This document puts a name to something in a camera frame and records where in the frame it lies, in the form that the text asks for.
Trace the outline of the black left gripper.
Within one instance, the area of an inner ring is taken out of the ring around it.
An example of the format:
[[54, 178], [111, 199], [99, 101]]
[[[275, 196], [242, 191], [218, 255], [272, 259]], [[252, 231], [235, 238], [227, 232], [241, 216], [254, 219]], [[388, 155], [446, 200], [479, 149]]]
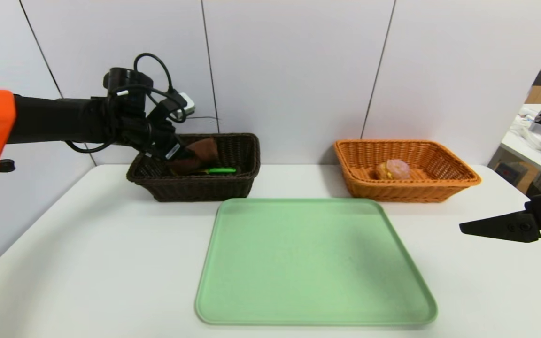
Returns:
[[172, 160], [179, 154], [180, 162], [195, 162], [196, 153], [184, 148], [184, 144], [176, 128], [169, 122], [149, 124], [150, 130], [147, 141], [147, 156], [158, 160]]

